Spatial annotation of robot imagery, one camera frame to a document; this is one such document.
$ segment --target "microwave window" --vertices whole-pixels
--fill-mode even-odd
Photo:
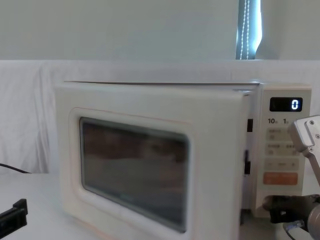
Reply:
[[[82,117],[83,187],[186,231],[189,141],[180,133]]]

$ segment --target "white wall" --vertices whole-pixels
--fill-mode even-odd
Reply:
[[[319,60],[319,0],[261,0],[263,37],[256,59]]]
[[[235,59],[237,0],[1,0],[0,59]]]

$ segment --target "window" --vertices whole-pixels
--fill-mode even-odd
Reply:
[[[261,39],[261,0],[239,0],[236,59],[255,59]]]
[[[84,189],[186,231],[185,135],[82,117],[80,145]]]

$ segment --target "orange button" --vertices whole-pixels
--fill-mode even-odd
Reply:
[[[298,173],[296,172],[265,172],[263,175],[265,185],[297,185]]]

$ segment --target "white cloth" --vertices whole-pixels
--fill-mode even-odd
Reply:
[[[54,111],[53,87],[39,62],[0,62],[0,163],[47,173]],[[0,174],[9,172],[0,167]]]
[[[317,115],[320,114],[319,74],[320,61],[235,60],[185,65],[0,61],[0,163],[32,173],[59,170],[54,96],[54,85],[57,82],[117,83],[130,76],[129,82],[230,83],[260,80],[306,83],[312,86],[311,115]],[[8,172],[12,171],[0,167],[0,174]],[[316,183],[308,162],[304,181]]]

